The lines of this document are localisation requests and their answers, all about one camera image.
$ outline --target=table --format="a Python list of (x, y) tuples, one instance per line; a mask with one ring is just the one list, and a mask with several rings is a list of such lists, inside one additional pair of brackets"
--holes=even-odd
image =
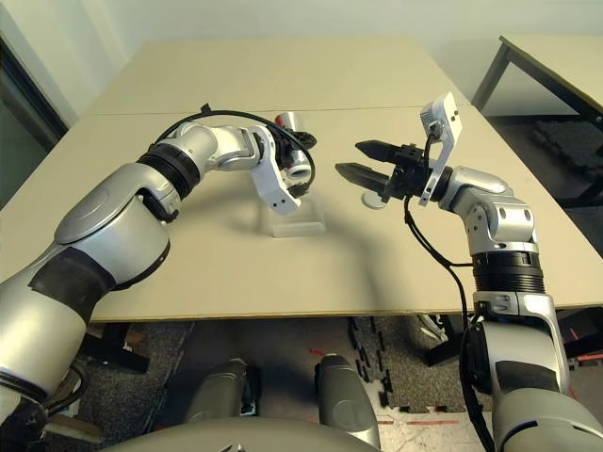
[[(273, 58), (257, 52), (252, 60), (262, 64), (254, 66), (245, 59), (262, 48), (281, 49), (279, 65), (270, 66)], [(295, 50), (295, 58), (285, 49)], [(203, 56), (199, 60), (205, 69), (193, 55)], [(224, 55), (250, 63), (245, 64), (248, 71), (233, 71), (235, 62)], [(348, 62), (345, 71), (336, 71), (331, 58), (337, 64)], [(298, 76), (287, 69), (297, 68), (300, 60), (315, 68), (323, 61), (328, 70), (307, 71), (306, 65)], [(284, 83), (282, 73), (295, 84)], [(168, 81), (161, 82), (163, 77)], [(228, 89), (215, 89), (220, 80), (228, 82)], [(243, 81), (254, 89), (237, 84)], [(454, 282), (408, 233), (401, 203), (368, 210), (360, 202), (362, 188), (334, 170), (335, 163), (356, 161), (390, 172), (390, 166), (364, 158), (354, 143), (377, 138), (422, 146), (420, 107), (449, 89), (458, 92), (425, 52), (405, 38), (352, 39), (348, 45), (338, 39), (149, 45), (0, 213), (0, 280), (45, 249), (60, 219), (89, 190), (118, 166), (136, 160), (162, 130), (194, 112), (203, 99), (215, 107), (260, 111), (266, 118), (281, 112), (267, 110), (276, 105), (305, 110), (306, 126), (318, 138), (312, 196), (323, 205), (327, 233), (268, 236), (267, 209), (250, 175), (209, 173), (169, 226), (171, 254), (166, 263), (151, 278), (102, 299), (92, 321), (459, 312)], [(597, 279), (603, 261), (480, 112), (460, 94), (457, 102), (464, 131), (449, 163), (503, 177), (532, 206), (547, 292), (559, 307), (600, 304)], [(210, 118), (206, 123), (248, 122)], [(468, 260), (459, 218), (433, 204), (427, 209), (415, 204), (413, 209), (435, 247), (453, 261)], [(471, 270), (461, 269), (460, 276), (471, 293)]]
[[(459, 109), (464, 131), (450, 164), (498, 174), (532, 206), (547, 292), (558, 307), (600, 304), (603, 261), (481, 114), (469, 105)], [(308, 130), (318, 138), (312, 193), (324, 206), (325, 235), (277, 239), (261, 234), (267, 210), (249, 174), (209, 173), (169, 226), (170, 258), (151, 278), (102, 299), (92, 321), (458, 312), (454, 282), (408, 233), (401, 203), (368, 210), (360, 202), (362, 188), (334, 170), (335, 163), (357, 161), (391, 171), (385, 164), (368, 162), (353, 145), (370, 138), (422, 143), (419, 111), (303, 113)], [(2, 211), (1, 277), (44, 250), (74, 203), (119, 165), (135, 160), (179, 118), (149, 114), (82, 119)], [(413, 210), (436, 248), (453, 261), (468, 260), (459, 218), (433, 204), (427, 209), (414, 205)], [(470, 269), (462, 269), (461, 278), (471, 293)]]
[[(603, 36), (503, 35), (492, 65), (472, 102), (482, 110), (509, 62), (534, 78), (603, 131)], [(598, 151), (603, 156), (603, 146)], [(563, 207), (603, 205), (603, 177)]]
[(209, 102), (243, 111), (423, 106), (452, 91), (427, 52), (400, 36), (155, 42), (90, 114), (186, 113)]

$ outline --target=table leg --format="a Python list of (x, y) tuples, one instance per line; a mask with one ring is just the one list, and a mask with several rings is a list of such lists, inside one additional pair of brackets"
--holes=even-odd
[(111, 363), (127, 370), (144, 374), (149, 367), (149, 359), (123, 348), (128, 333), (128, 323), (109, 323), (99, 338), (86, 333), (79, 352), (101, 363)]
[(561, 207), (595, 207), (603, 205), (603, 197), (597, 196), (603, 191), (603, 177), (599, 176), (595, 181), (580, 193), (576, 198), (561, 198), (556, 201)]
[(504, 43), (501, 44), (497, 55), (494, 57), (494, 60), (488, 69), (488, 72), (483, 77), (483, 80), (481, 80), (478, 90), (475, 91), (471, 104), (479, 111), (481, 111), (486, 105), (488, 99), (490, 99), (490, 96), (494, 91), (494, 88), (497, 87), (500, 77), (504, 74), (507, 66), (509, 66), (509, 59), (507, 58), (508, 54), (509, 47), (507, 47)]
[(461, 350), (461, 334), (456, 334), (446, 342), (430, 348), (425, 352), (425, 362), (427, 366), (449, 363), (459, 356)]
[(572, 317), (575, 315), (582, 315), (584, 318), (588, 318), (589, 323), (594, 327), (594, 331), (571, 342), (565, 342), (565, 355), (567, 358), (576, 358), (577, 356), (603, 350), (603, 308), (587, 308), (568, 316), (562, 322), (569, 322), (571, 325)]

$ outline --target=wall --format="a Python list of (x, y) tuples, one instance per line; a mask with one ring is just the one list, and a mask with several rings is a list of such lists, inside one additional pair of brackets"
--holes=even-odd
[(0, 104), (0, 209), (45, 156), (38, 141)]
[[(403, 33), (471, 98), (501, 33), (603, 33), (601, 0), (4, 0), (3, 8), (12, 23), (3, 33), (69, 123), (146, 40)], [(514, 70), (485, 113), (567, 111)]]

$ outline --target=silver robotic arm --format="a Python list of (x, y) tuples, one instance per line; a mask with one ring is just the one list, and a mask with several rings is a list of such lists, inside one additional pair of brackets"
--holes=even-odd
[[(298, 208), (300, 187), (309, 186), (314, 171), (307, 148), (316, 141), (308, 145), (311, 136), (292, 129), (293, 120), (299, 124), (295, 114), (279, 119), (286, 129), (265, 120), (268, 125), (246, 128), (181, 121), (136, 163), (95, 187), (60, 222), (49, 248), (0, 284), (0, 425), (11, 416), (18, 422), (24, 412), (41, 413), (79, 349), (96, 302), (163, 263), (170, 250), (166, 225), (207, 172), (248, 170), (270, 209), (287, 214)], [(294, 184), (300, 180), (305, 186)]]
[[(460, 375), (467, 411), (484, 448), (601, 450), (603, 427), (567, 395), (567, 360), (553, 299), (545, 292), (530, 207), (496, 176), (446, 167), (462, 129), (451, 94), (427, 105), (421, 119), (428, 135), (425, 152), (380, 141), (356, 145), (370, 158), (395, 164), (391, 177), (358, 164), (336, 168), (378, 194), (381, 202), (372, 208), (390, 198), (405, 200), (407, 207), (418, 196), (420, 205), (438, 202), (463, 220), (477, 291), (473, 321), (463, 337)], [(429, 148), (438, 141), (443, 150), (430, 160)], [(472, 388), (494, 399), (494, 440)]]

